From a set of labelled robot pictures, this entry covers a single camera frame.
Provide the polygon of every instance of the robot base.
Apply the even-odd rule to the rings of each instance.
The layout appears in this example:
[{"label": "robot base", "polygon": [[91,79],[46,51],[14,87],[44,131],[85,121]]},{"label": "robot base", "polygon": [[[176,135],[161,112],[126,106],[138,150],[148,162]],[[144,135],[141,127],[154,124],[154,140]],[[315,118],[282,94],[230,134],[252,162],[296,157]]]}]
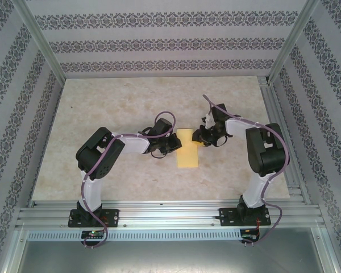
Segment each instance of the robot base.
[{"label": "robot base", "polygon": [[[119,222],[118,209],[102,209],[102,205],[93,212],[100,220],[102,220],[108,228],[117,228]],[[92,217],[81,205],[77,202],[77,209],[72,209],[68,220],[69,228],[101,228],[102,225]]]},{"label": "robot base", "polygon": [[272,224],[269,210],[265,205],[255,209],[248,208],[242,195],[237,208],[220,208],[216,219],[221,221],[221,226],[256,226],[257,220],[260,226]]}]

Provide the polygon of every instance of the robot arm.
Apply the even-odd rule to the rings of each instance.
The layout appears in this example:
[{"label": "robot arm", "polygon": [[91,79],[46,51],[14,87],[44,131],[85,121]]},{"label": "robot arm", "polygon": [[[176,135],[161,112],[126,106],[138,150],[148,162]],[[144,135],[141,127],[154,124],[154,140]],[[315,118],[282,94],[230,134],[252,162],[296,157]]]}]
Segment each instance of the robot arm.
[{"label": "robot arm", "polygon": [[[226,111],[224,104],[218,105]],[[236,118],[230,118],[215,107],[211,108],[213,121],[210,115],[203,118],[205,125],[200,125],[193,134],[193,141],[201,142],[204,146],[217,146],[217,141],[225,137],[239,137],[247,142],[248,161],[254,174],[249,187],[241,196],[246,209],[255,209],[263,206],[261,192],[269,177],[279,171],[285,162],[285,153],[280,141],[266,129],[250,125]],[[282,136],[280,127],[276,123],[267,127]]]},{"label": "robot arm", "polygon": [[[137,136],[157,136],[166,133],[172,124],[164,118],[160,118],[154,127],[148,127]],[[100,156],[101,149],[106,148],[109,142],[117,134],[110,132],[107,128],[99,128],[90,139],[76,153],[78,167],[81,170],[82,179],[93,168]],[[160,138],[147,139],[144,137],[121,136],[111,145],[99,166],[87,178],[84,186],[84,196],[89,209],[95,212],[101,207],[102,178],[110,172],[120,154],[137,153],[149,154],[159,150],[164,156],[181,147],[181,142],[175,133]],[[78,210],[87,212],[84,201],[81,198],[77,205]]]}]

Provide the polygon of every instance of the wire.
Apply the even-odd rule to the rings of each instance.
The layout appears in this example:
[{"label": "wire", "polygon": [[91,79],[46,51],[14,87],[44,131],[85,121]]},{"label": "wire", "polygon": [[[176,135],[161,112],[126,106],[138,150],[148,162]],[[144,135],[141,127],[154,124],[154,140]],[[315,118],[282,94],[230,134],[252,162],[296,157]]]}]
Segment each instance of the wire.
[{"label": "wire", "polygon": [[226,142],[227,142],[227,135],[225,135],[225,141],[221,144],[221,145],[219,145],[219,146],[215,146],[215,147],[221,147],[221,146],[223,146],[223,145],[225,145],[226,144]]},{"label": "wire", "polygon": [[109,227],[109,226],[107,225],[107,224],[109,223],[109,221],[108,221],[108,219],[107,219],[105,216],[102,216],[102,217],[100,218],[100,220],[104,220],[106,226]]},{"label": "wire", "polygon": [[155,156],[154,154],[153,154],[153,152],[150,152],[150,154],[154,157],[154,158],[156,158],[156,159],[162,159],[162,158],[165,158],[166,157],[166,155],[167,154],[165,154],[164,156],[162,156],[162,157],[160,157],[160,156]]},{"label": "wire", "polygon": [[260,235],[260,220],[259,218],[256,219],[256,229],[257,229],[257,235],[256,236],[259,236]]},{"label": "wire", "polygon": [[206,101],[216,107],[218,110],[220,110],[221,112],[229,115],[231,118],[235,118],[237,119],[238,121],[242,121],[242,122],[245,122],[247,124],[250,124],[250,125],[253,125],[253,126],[259,126],[261,128],[264,128],[266,129],[267,131],[271,132],[273,135],[275,135],[275,137],[281,142],[282,146],[283,146],[283,149],[284,149],[284,154],[285,154],[285,161],[284,161],[284,165],[283,167],[278,171],[276,172],[274,175],[272,175],[271,177],[268,178],[267,182],[265,183],[265,186],[263,188],[263,190],[261,191],[261,195],[260,195],[260,198],[261,198],[261,201],[264,203],[264,205],[267,205],[267,206],[271,206],[273,208],[277,208],[279,210],[279,216],[278,216],[278,219],[277,221],[274,223],[274,225],[271,227],[271,229],[269,229],[269,231],[266,233],[266,235],[264,235],[260,240],[258,240],[257,242],[252,242],[248,239],[244,239],[244,241],[247,241],[249,243],[249,245],[255,245],[257,243],[260,243],[262,242],[263,240],[266,239],[266,237],[270,236],[270,233],[275,229],[275,227],[279,224],[280,222],[280,219],[282,219],[282,216],[283,216],[283,210],[281,209],[281,207],[277,206],[277,205],[274,205],[274,204],[270,204],[268,202],[265,201],[265,191],[267,190],[270,182],[275,178],[277,177],[278,175],[280,175],[281,173],[283,173],[286,169],[286,166],[288,165],[288,161],[289,161],[289,153],[288,153],[288,148],[285,144],[285,141],[283,140],[283,138],[277,133],[275,132],[273,129],[261,124],[261,123],[258,123],[258,122],[254,122],[254,121],[250,121],[248,119],[245,119],[245,118],[242,118],[242,117],[238,117],[236,115],[233,115],[233,114],[230,114],[229,112],[223,110],[221,107],[217,106],[216,104],[214,104],[206,95],[203,95],[203,97],[206,99]]},{"label": "wire", "polygon": [[163,134],[160,134],[160,135],[140,135],[140,134],[122,134],[122,135],[116,135],[114,136],[111,141],[108,143],[107,147],[105,148],[104,152],[102,153],[102,155],[100,156],[100,158],[97,160],[97,162],[95,163],[95,165],[93,165],[92,169],[85,174],[85,177],[82,181],[82,185],[81,185],[81,198],[84,202],[84,205],[87,209],[87,211],[91,214],[91,216],[93,218],[96,219],[97,222],[99,222],[102,226],[103,226],[103,230],[105,231],[106,235],[104,237],[104,239],[102,241],[100,241],[100,243],[98,243],[97,245],[95,246],[88,246],[86,244],[86,240],[89,238],[89,237],[86,237],[84,239],[84,246],[85,248],[91,248],[91,249],[94,249],[96,247],[99,247],[101,246],[102,244],[104,244],[109,236],[109,231],[107,230],[107,226],[105,225],[105,223],[99,219],[92,211],[91,209],[89,208],[87,202],[86,202],[86,198],[85,198],[85,184],[86,184],[86,181],[87,179],[89,178],[89,176],[96,170],[96,168],[99,166],[99,164],[101,163],[102,159],[105,157],[106,153],[109,151],[111,145],[115,142],[116,139],[118,138],[121,138],[121,137],[134,137],[134,138],[161,138],[161,137],[164,137],[166,135],[168,135],[169,133],[172,133],[173,129],[174,129],[174,126],[176,125],[176,117],[174,116],[173,113],[169,112],[169,111],[163,111],[163,112],[160,112],[154,119],[154,124],[157,122],[158,120],[158,117],[160,115],[163,115],[163,114],[170,114],[172,117],[173,117],[173,124],[172,124],[172,127],[165,133]]},{"label": "wire", "polygon": [[209,110],[209,114],[211,114],[212,112],[212,104],[210,104],[210,110]]}]

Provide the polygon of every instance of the robotic arm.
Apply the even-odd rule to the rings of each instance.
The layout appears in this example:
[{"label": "robotic arm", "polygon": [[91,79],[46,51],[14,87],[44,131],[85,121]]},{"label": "robotic arm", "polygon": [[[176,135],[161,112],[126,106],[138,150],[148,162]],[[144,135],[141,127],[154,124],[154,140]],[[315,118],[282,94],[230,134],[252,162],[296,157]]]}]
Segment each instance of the robotic arm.
[{"label": "robotic arm", "polygon": [[[217,106],[226,111],[224,104]],[[254,171],[248,189],[240,197],[238,207],[220,209],[221,224],[254,225],[259,219],[260,225],[270,225],[268,209],[261,199],[261,193],[268,179],[281,170],[285,163],[285,152],[281,142],[266,129],[231,118],[216,107],[212,107],[202,121],[204,125],[200,125],[194,132],[193,141],[204,146],[220,147],[217,144],[220,138],[225,138],[224,144],[230,137],[242,138],[247,142],[248,161]],[[270,123],[266,127],[282,136],[278,124]]]},{"label": "robotic arm", "polygon": [[[98,218],[103,214],[101,202],[102,178],[110,172],[120,154],[152,154],[154,151],[159,150],[166,156],[168,153],[180,148],[182,146],[181,142],[171,129],[172,124],[166,119],[160,118],[156,121],[154,127],[145,128],[137,134],[131,134],[131,136],[124,134],[117,137],[100,164],[84,181],[84,199],[87,207],[84,204],[84,199],[81,198],[77,202],[77,210],[71,211],[69,226],[96,226],[98,224],[96,219],[90,215],[89,210]],[[170,133],[167,135],[157,137],[169,131]],[[85,179],[86,174],[90,172],[102,156],[101,149],[106,148],[116,135],[118,134],[101,127],[78,150],[76,159],[81,170],[82,180]]]}]

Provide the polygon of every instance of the ventilated metal strip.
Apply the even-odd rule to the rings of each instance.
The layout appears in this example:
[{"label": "ventilated metal strip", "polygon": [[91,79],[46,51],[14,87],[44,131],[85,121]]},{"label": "ventilated metal strip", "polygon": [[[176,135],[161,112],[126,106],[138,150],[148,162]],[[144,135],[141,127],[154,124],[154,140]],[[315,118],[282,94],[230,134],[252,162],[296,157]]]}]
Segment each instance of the ventilated metal strip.
[{"label": "ventilated metal strip", "polygon": [[[74,242],[81,240],[80,230],[32,230],[31,242]],[[221,241],[240,240],[239,229],[222,230],[109,230],[108,241]]]}]

